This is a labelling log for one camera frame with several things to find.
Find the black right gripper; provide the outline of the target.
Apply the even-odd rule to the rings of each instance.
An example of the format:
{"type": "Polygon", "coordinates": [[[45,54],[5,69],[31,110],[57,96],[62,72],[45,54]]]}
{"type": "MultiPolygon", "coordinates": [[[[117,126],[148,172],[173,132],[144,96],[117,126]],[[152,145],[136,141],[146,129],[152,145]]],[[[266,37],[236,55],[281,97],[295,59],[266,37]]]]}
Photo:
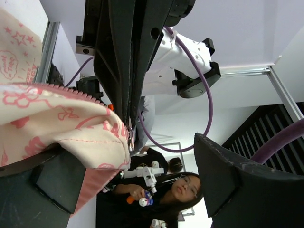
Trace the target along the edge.
{"type": "MultiPolygon", "coordinates": [[[[84,26],[97,25],[103,0],[86,0],[84,26]]],[[[192,11],[195,0],[137,0],[132,29],[132,72],[129,125],[136,125],[146,71],[159,46],[163,26],[176,26],[192,11]]]]}

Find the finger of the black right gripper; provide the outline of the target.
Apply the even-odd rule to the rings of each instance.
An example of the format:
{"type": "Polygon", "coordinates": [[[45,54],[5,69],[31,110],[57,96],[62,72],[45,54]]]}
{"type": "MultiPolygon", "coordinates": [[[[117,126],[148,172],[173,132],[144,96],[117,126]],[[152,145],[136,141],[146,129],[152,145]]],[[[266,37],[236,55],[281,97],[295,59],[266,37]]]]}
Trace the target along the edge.
{"type": "Polygon", "coordinates": [[[128,124],[132,28],[132,0],[102,1],[94,71],[124,124],[128,124]]]}

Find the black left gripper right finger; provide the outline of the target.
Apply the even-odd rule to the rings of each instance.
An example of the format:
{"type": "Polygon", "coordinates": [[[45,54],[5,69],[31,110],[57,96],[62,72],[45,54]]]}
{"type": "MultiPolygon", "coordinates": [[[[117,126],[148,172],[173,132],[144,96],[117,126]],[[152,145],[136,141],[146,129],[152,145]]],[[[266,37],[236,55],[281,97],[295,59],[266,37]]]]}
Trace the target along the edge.
{"type": "Polygon", "coordinates": [[[258,164],[200,133],[194,155],[213,227],[303,227],[303,176],[258,164]]]}

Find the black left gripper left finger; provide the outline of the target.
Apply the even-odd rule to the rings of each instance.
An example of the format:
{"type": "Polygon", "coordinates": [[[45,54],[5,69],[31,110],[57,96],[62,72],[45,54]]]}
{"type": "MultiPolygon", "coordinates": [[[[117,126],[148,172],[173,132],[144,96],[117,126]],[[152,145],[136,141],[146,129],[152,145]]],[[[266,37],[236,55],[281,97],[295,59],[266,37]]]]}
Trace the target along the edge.
{"type": "Polygon", "coordinates": [[[2,228],[65,228],[86,168],[60,145],[0,169],[2,228]]]}

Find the cream pink printed jacket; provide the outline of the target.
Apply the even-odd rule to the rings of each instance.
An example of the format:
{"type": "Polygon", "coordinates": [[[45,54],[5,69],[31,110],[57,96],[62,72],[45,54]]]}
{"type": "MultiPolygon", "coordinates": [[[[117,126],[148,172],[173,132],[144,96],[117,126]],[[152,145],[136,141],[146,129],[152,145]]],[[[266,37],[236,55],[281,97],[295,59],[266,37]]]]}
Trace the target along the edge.
{"type": "Polygon", "coordinates": [[[78,212],[130,166],[129,133],[120,118],[95,98],[72,89],[34,83],[42,43],[6,10],[0,11],[0,174],[40,164],[57,143],[85,174],[72,201],[78,212]]]}

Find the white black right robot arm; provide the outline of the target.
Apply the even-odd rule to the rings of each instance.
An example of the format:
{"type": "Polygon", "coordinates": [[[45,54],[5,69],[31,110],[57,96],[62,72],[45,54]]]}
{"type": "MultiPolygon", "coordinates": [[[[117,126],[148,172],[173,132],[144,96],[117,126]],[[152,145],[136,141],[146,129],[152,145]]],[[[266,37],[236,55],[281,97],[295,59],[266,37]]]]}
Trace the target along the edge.
{"type": "Polygon", "coordinates": [[[121,120],[135,126],[140,98],[169,90],[182,98],[209,93],[221,75],[210,38],[196,42],[173,31],[192,0],[88,0],[76,53],[94,58],[95,76],[121,120]]]}

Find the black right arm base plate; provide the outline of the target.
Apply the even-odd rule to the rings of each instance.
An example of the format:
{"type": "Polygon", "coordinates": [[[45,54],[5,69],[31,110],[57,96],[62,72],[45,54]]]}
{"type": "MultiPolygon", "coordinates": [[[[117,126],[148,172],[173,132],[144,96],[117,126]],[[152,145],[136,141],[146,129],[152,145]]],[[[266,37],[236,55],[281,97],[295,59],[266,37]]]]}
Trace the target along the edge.
{"type": "Polygon", "coordinates": [[[60,74],[57,67],[53,64],[51,64],[47,82],[49,84],[54,84],[54,85],[58,85],[58,86],[64,85],[63,76],[60,74]]]}

